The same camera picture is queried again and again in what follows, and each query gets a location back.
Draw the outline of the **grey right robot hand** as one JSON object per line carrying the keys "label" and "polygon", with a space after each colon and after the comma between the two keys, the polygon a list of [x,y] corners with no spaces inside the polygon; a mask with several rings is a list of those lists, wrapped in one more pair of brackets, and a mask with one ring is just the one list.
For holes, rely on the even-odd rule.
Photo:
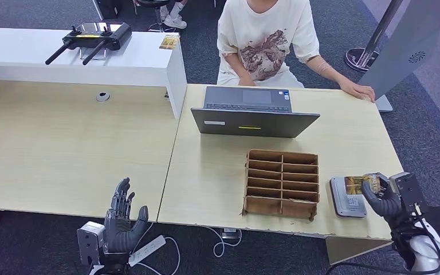
{"label": "grey right robot hand", "polygon": [[376,172],[373,175],[377,176],[381,186],[381,192],[374,193],[370,188],[370,183],[367,180],[362,181],[361,191],[368,204],[373,211],[384,218],[392,230],[397,227],[397,219],[402,213],[402,205],[399,195],[391,188],[389,180],[383,174]]}

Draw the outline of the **person's left hand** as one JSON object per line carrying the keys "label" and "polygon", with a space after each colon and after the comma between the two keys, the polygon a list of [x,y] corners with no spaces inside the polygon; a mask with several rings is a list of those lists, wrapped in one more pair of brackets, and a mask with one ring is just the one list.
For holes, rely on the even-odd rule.
{"label": "person's left hand", "polygon": [[338,85],[342,91],[353,97],[372,103],[375,102],[375,92],[370,86],[359,85],[351,80],[341,81]]}

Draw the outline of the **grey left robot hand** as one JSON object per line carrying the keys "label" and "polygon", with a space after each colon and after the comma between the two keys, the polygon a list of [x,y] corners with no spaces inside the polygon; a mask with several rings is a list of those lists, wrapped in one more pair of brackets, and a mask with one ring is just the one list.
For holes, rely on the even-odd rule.
{"label": "grey left robot hand", "polygon": [[128,177],[119,182],[105,215],[105,242],[110,253],[133,253],[147,231],[149,212],[146,205],[139,209],[137,221],[131,224],[131,205],[135,193],[128,192],[130,186]]}

